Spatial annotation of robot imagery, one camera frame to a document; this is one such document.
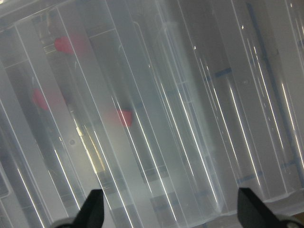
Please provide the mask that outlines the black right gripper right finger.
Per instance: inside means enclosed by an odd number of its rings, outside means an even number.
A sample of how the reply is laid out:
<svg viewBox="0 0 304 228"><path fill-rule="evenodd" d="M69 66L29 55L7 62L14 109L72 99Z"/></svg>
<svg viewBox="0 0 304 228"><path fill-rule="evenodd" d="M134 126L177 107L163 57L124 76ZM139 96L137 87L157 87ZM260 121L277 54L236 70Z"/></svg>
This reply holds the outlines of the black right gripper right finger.
<svg viewBox="0 0 304 228"><path fill-rule="evenodd" d="M278 226L278 218L250 188L239 188L237 218L243 228Z"/></svg>

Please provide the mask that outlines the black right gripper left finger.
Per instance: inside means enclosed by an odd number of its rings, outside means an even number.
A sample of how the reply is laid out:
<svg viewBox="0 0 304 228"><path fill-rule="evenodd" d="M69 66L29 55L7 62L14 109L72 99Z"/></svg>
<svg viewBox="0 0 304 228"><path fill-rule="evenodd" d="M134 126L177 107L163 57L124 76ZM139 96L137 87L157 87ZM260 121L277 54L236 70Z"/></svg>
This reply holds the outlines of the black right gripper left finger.
<svg viewBox="0 0 304 228"><path fill-rule="evenodd" d="M104 193L91 190L75 218L76 228L101 228L105 219Z"/></svg>

